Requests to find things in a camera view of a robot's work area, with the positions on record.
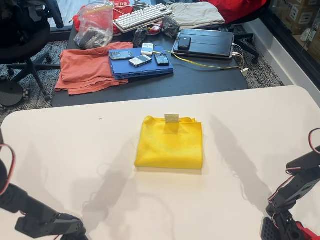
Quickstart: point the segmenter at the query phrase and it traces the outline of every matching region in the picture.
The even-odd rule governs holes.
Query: clear plastic bag
[[[98,0],[80,11],[79,33],[74,38],[80,48],[95,49],[111,42],[114,31],[113,9],[113,2]]]

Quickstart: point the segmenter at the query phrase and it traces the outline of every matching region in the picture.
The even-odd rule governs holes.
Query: white phone
[[[154,53],[154,45],[152,43],[143,43],[141,49],[141,55],[152,56]]]
[[[134,67],[139,67],[139,66],[141,66],[143,64],[147,64],[151,61],[152,61],[152,58],[150,58],[146,55],[141,55],[141,56],[135,57],[133,59],[130,59],[129,63]]]

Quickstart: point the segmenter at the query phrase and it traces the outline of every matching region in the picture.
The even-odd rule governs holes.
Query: cardboard box
[[[319,6],[302,7],[300,5],[292,5],[291,11],[282,17],[281,21],[292,32],[292,35],[300,35],[316,19]]]
[[[320,64],[320,27],[316,31],[307,52]]]
[[[302,7],[320,6],[320,0],[289,0],[294,5]]]
[[[282,20],[291,11],[291,8],[292,4],[287,0],[278,0],[275,7],[272,7],[271,10]]]

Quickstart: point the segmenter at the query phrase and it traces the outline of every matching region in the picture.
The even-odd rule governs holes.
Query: white tag
[[[164,119],[166,123],[179,123],[179,114],[165,114]]]
[[[299,13],[299,9],[296,6],[292,6],[292,9],[290,12],[290,18],[292,18],[294,21],[296,21],[298,13]]]
[[[310,23],[312,14],[313,14],[312,11],[303,12],[301,14],[299,24],[308,24],[308,23]]]

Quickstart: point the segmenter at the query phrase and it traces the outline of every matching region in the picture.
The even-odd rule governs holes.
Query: glass wall
[[[269,8],[299,43],[299,51],[320,63],[320,0],[272,0]]]

